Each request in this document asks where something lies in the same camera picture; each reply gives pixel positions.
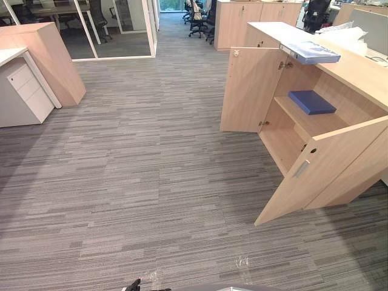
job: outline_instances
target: cabinet handle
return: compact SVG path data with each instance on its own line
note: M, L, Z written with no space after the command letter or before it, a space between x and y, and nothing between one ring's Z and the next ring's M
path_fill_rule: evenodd
M305 169L309 166L310 162L308 160L305 160L301 166L299 167L298 170L296 170L295 174L293 175L294 177L299 178L300 175L305 171Z

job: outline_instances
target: blue folder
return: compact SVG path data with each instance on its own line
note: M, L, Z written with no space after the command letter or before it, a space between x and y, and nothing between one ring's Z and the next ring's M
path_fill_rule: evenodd
M334 113L336 108L314 91L291 91L289 97L308 115Z

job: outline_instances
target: open cabinet door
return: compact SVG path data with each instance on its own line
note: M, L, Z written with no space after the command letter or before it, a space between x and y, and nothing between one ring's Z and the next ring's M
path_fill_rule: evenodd
M220 130L257 132L264 121L287 54L278 48L232 47Z
M384 134L387 127L388 116L384 116L311 138L255 225L309 205L356 161L368 146Z

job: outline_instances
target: drawer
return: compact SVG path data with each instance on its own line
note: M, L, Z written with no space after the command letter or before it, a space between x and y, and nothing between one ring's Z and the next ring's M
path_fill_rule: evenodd
M31 78L18 90L18 93L24 101L27 101L40 87L38 80Z
M25 83L34 78L30 68L27 65L23 65L19 70L12 73L7 77L11 85L19 90Z
M43 91L43 88L37 89L37 91L29 97L25 103L40 122L43 122L54 108L53 103L46 95L45 91Z

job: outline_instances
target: white drawer cabinet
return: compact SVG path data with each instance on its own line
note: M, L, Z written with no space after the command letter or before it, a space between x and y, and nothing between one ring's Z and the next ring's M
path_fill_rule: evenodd
M0 127L40 124L54 105L22 58L0 68Z

